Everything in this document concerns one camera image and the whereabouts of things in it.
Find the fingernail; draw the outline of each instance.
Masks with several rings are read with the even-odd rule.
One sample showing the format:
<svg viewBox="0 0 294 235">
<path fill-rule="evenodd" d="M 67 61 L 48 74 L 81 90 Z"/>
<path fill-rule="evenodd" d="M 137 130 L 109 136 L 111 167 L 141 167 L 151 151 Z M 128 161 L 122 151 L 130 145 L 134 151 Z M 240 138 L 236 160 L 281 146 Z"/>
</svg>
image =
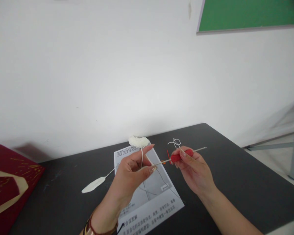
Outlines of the fingernail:
<svg viewBox="0 0 294 235">
<path fill-rule="evenodd" d="M 180 149 L 180 154 L 181 154 L 183 157 L 186 157 L 186 152 L 184 152 L 182 149 Z"/>
<path fill-rule="evenodd" d="M 152 168 L 150 168 L 150 173 L 152 174 L 156 169 L 157 169 L 157 167 L 153 166 Z"/>
</svg>

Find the crochet hook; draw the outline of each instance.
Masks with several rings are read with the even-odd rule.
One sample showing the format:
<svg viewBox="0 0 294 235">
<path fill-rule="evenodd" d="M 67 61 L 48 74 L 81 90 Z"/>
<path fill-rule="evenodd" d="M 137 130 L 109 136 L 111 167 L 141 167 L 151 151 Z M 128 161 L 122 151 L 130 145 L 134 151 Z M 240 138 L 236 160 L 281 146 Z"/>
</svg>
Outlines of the crochet hook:
<svg viewBox="0 0 294 235">
<path fill-rule="evenodd" d="M 185 152 L 192 157 L 194 155 L 194 152 L 197 152 L 197 151 L 202 150 L 202 149 L 205 149 L 205 148 L 207 148 L 207 147 L 203 147 L 203 148 L 196 149 L 196 150 L 193 150 L 193 151 L 191 149 L 187 149 Z M 166 161 L 163 161 L 163 162 L 159 162 L 159 163 L 157 163 L 155 165 L 159 165 L 161 163 L 168 162 L 168 161 L 177 162 L 180 159 L 181 159 L 180 154 L 172 155 L 171 156 L 171 159 L 166 160 Z"/>
</svg>

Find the bracelet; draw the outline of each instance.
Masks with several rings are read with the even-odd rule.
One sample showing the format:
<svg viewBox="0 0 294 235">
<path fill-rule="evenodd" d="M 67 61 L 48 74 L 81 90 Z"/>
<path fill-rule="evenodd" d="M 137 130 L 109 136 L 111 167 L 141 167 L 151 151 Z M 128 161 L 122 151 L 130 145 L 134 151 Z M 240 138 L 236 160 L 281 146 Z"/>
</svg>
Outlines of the bracelet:
<svg viewBox="0 0 294 235">
<path fill-rule="evenodd" d="M 106 233 L 96 233 L 95 230 L 93 229 L 93 227 L 91 226 L 91 218 L 92 218 L 92 215 L 90 216 L 90 218 L 87 220 L 86 224 L 85 224 L 85 227 L 83 229 L 83 235 L 113 235 L 113 234 L 117 234 L 116 231 L 117 231 L 117 228 L 118 228 L 118 225 L 119 223 L 117 222 L 114 226 L 114 228 Z"/>
</svg>

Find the white wall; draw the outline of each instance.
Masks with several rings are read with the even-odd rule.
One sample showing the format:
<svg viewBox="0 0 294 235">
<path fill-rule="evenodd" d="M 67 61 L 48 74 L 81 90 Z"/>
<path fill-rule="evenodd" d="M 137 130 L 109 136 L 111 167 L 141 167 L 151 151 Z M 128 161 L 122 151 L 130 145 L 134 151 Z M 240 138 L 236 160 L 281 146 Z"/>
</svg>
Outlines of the white wall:
<svg viewBox="0 0 294 235">
<path fill-rule="evenodd" d="M 201 3 L 0 0 L 0 144 L 58 158 L 202 122 L 240 146 L 294 131 L 294 28 L 196 36 Z"/>
</svg>

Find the table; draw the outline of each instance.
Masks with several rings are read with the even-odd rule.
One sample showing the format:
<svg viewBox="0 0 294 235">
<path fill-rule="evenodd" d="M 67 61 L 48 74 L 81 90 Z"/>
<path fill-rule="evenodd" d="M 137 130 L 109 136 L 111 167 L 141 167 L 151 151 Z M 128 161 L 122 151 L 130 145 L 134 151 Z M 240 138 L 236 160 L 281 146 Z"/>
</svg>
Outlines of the table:
<svg viewBox="0 0 294 235">
<path fill-rule="evenodd" d="M 148 137 L 160 159 L 168 158 L 178 138 L 201 151 L 216 186 L 261 232 L 268 233 L 294 220 L 294 185 L 283 179 L 209 125 L 202 123 Z M 18 216 L 10 234 L 79 234 L 101 202 L 114 178 L 110 174 L 96 190 L 82 194 L 93 180 L 114 167 L 113 152 L 129 146 L 116 144 L 43 162 L 42 178 Z M 199 198 L 186 185 L 179 169 L 164 165 L 185 207 L 149 234 L 220 234 Z"/>
</svg>

